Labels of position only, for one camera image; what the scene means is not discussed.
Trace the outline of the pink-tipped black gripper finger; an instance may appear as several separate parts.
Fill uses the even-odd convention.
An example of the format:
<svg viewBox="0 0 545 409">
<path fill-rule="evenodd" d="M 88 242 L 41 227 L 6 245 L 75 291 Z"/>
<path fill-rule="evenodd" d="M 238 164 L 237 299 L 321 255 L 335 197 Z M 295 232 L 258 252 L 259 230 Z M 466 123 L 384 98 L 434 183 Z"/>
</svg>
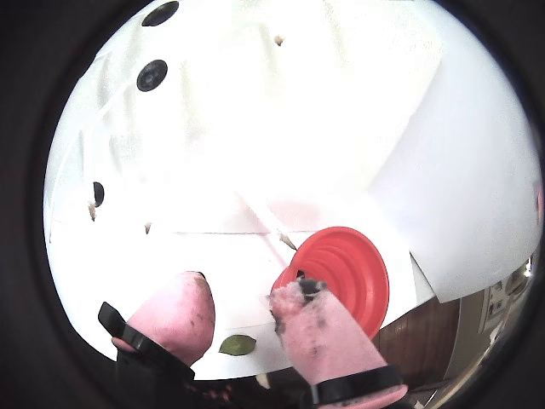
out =
<svg viewBox="0 0 545 409">
<path fill-rule="evenodd" d="M 408 391 L 323 281 L 297 279 L 268 297 L 275 332 L 309 388 L 302 408 L 393 408 Z"/>
<path fill-rule="evenodd" d="M 98 321 L 117 349 L 116 380 L 132 408 L 194 408 L 192 365 L 212 344 L 215 304 L 200 272 L 175 275 L 125 320 L 108 302 Z"/>
</svg>

